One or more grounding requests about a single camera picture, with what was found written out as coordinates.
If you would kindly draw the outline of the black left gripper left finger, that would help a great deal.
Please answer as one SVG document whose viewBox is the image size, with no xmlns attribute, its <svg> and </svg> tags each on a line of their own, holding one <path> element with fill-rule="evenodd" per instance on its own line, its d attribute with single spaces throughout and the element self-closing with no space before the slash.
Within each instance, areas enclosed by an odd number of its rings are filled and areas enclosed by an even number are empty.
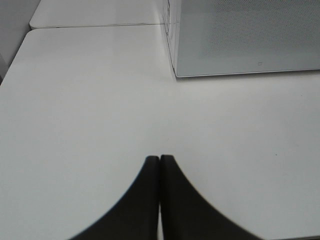
<svg viewBox="0 0 320 240">
<path fill-rule="evenodd" d="M 156 240 L 159 222 L 160 159 L 148 156 L 121 199 L 73 240 Z"/>
</svg>

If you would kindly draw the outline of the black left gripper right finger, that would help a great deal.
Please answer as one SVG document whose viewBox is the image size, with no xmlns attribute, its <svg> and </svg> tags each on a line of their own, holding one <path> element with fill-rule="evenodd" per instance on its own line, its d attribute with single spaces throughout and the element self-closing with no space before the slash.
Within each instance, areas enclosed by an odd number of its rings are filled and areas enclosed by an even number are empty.
<svg viewBox="0 0 320 240">
<path fill-rule="evenodd" d="M 251 240 L 253 235 L 211 206 L 172 155 L 160 158 L 160 211 L 166 240 Z"/>
</svg>

